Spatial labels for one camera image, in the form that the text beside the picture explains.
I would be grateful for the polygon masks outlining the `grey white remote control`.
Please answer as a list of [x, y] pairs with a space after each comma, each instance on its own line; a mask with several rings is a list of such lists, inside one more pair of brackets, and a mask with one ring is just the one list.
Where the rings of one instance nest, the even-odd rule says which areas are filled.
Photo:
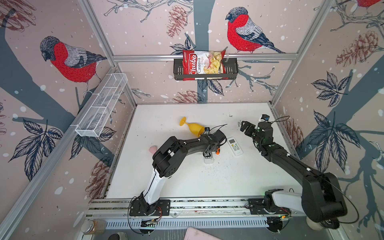
[[214, 157], [212, 152], [203, 152], [204, 163], [209, 165], [214, 163]]

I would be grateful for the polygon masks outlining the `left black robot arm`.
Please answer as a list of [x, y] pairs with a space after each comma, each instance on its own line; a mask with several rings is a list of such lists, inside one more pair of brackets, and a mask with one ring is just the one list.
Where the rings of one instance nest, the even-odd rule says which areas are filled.
[[214, 133], [203, 133], [190, 140], [179, 140], [170, 137], [153, 155], [154, 171], [147, 188], [131, 200], [130, 217], [168, 216], [169, 200], [161, 200], [161, 192], [166, 181], [179, 169], [186, 156], [202, 153], [205, 159], [212, 159], [213, 153], [220, 153], [220, 148], [228, 141], [221, 130]]

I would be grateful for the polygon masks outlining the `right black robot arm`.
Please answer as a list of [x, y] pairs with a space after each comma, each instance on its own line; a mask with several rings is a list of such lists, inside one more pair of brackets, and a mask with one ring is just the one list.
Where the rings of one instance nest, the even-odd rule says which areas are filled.
[[267, 161], [279, 166], [301, 186], [302, 193], [290, 193], [282, 189], [265, 192], [264, 207], [268, 212], [278, 208], [305, 213], [307, 218], [323, 228], [338, 229], [339, 217], [348, 213], [340, 184], [332, 173], [321, 173], [294, 158], [273, 140], [271, 122], [254, 125], [241, 123], [241, 132], [251, 137], [256, 149]]

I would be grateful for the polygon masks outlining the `yellow plastic goblet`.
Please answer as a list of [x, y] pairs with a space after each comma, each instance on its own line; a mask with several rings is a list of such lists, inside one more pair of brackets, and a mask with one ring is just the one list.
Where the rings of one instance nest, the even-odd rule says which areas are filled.
[[180, 121], [180, 126], [187, 125], [190, 132], [198, 138], [205, 132], [205, 127], [197, 123], [187, 123], [187, 118], [183, 117]]

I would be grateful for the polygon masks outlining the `red cassava chips bag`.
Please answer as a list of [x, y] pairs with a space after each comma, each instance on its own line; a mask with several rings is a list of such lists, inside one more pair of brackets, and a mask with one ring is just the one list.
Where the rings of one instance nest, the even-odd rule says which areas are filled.
[[223, 58], [226, 51], [183, 50], [184, 75], [226, 74]]

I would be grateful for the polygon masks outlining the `pink flat object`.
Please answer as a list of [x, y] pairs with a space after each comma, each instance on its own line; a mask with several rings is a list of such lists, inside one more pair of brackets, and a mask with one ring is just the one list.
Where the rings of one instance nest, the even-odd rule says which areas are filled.
[[188, 228], [184, 240], [221, 240], [195, 228]]

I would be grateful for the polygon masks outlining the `glass jar amber content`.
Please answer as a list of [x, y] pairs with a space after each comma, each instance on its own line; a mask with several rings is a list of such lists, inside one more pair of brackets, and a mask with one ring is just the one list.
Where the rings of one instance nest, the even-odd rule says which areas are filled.
[[85, 220], [81, 232], [84, 235], [101, 235], [105, 232], [106, 226], [105, 220]]

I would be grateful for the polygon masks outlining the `black wall basket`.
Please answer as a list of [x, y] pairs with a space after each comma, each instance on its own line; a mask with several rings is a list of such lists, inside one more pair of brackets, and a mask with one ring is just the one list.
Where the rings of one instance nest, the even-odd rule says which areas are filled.
[[216, 64], [211, 63], [209, 67], [203, 66], [203, 63], [185, 64], [182, 59], [174, 60], [174, 78], [177, 81], [234, 80], [238, 73], [236, 58], [225, 59]]

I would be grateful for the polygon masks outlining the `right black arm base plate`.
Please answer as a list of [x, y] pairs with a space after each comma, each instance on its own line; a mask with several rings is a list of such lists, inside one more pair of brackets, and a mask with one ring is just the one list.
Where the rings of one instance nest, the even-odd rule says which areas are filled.
[[282, 215], [290, 216], [292, 211], [287, 208], [278, 207], [269, 197], [248, 199], [245, 208], [250, 210], [251, 215]]

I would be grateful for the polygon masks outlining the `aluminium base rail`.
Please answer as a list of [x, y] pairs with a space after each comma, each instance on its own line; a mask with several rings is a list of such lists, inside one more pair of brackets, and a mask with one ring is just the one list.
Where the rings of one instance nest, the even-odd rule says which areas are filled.
[[278, 209], [266, 212], [258, 198], [173, 198], [161, 199], [155, 212], [140, 213], [139, 204], [130, 199], [94, 200], [86, 220], [106, 221], [108, 230], [182, 230], [218, 228], [282, 229], [293, 218], [303, 217], [298, 211]]

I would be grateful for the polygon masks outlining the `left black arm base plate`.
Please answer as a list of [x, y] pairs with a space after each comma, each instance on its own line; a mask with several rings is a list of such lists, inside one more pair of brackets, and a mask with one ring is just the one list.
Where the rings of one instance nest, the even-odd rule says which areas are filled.
[[149, 205], [144, 199], [132, 200], [129, 207], [130, 217], [169, 216], [171, 208], [170, 200], [158, 200]]

